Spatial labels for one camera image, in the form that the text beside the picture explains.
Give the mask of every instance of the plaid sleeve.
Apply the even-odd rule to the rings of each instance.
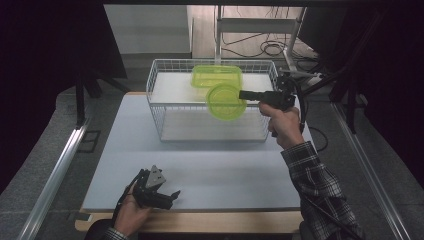
[[[124,234],[116,231],[116,229],[114,228],[109,228],[102,239],[105,240],[128,240],[129,238],[127,238]]]
[[[365,235],[347,204],[337,177],[321,163],[311,142],[286,149],[281,155],[297,190],[364,239]],[[315,239],[350,239],[309,202],[301,200],[301,212]]]

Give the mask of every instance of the wall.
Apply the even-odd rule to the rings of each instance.
[[[121,54],[191,52],[190,6],[104,7]]]

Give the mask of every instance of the shirt cuff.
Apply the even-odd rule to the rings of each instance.
[[[310,141],[298,144],[281,152],[290,171],[298,172],[320,163]]]
[[[124,234],[111,227],[106,231],[105,237],[108,240],[129,240]]]

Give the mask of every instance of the green bowl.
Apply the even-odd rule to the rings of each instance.
[[[239,99],[240,88],[231,84],[217,84],[206,94],[209,112],[215,118],[231,121],[239,118],[246,110],[246,100]]]

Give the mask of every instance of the white tabletop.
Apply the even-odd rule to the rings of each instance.
[[[306,127],[305,140],[311,135]],[[300,200],[275,138],[263,143],[159,140],[144,95],[124,96],[82,208],[111,211],[140,169],[156,165],[181,190],[171,211],[269,211],[299,208]]]

